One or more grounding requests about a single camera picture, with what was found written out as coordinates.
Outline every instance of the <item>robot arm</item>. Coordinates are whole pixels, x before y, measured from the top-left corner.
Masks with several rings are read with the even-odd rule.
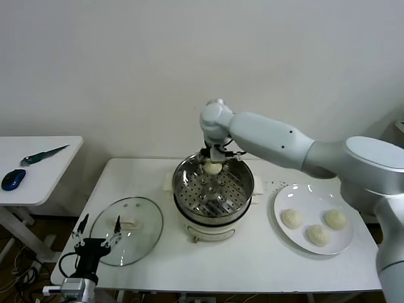
[[[341,195],[353,208],[377,216],[384,241],[377,271],[388,302],[402,302],[404,288],[404,150],[361,136],[338,142],[314,141],[293,126],[249,112],[234,114],[222,100],[201,113],[201,128],[212,162],[234,153],[234,140],[246,152],[316,178],[341,180]]]

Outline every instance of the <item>dough ball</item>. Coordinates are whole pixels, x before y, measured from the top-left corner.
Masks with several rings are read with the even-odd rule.
[[[290,229],[296,229],[300,227],[303,223],[302,215],[293,209],[288,209],[280,214],[283,224],[285,224]]]
[[[210,175],[217,175],[222,171],[221,163],[212,163],[210,159],[206,159],[203,169]]]
[[[347,226],[347,218],[340,210],[327,211],[324,219],[332,229],[343,230]]]
[[[325,246],[330,243],[330,233],[321,225],[311,225],[307,230],[307,236],[317,246]]]

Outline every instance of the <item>blue mouse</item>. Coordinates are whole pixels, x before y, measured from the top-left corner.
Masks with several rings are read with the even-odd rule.
[[[25,169],[15,169],[9,172],[4,176],[3,181],[1,181],[1,188],[5,191],[16,189],[24,179],[26,173]]]

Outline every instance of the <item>white wall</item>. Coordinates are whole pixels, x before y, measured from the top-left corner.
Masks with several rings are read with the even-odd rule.
[[[404,99],[401,0],[0,2],[0,135],[80,134],[83,187],[111,157],[185,157],[224,98],[319,140]]]

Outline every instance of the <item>glass lid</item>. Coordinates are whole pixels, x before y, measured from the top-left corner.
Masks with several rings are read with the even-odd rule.
[[[101,212],[91,229],[91,238],[108,238],[121,216],[122,239],[101,262],[125,266],[144,258],[156,246],[163,230],[163,215],[152,200],[143,197],[116,201]]]

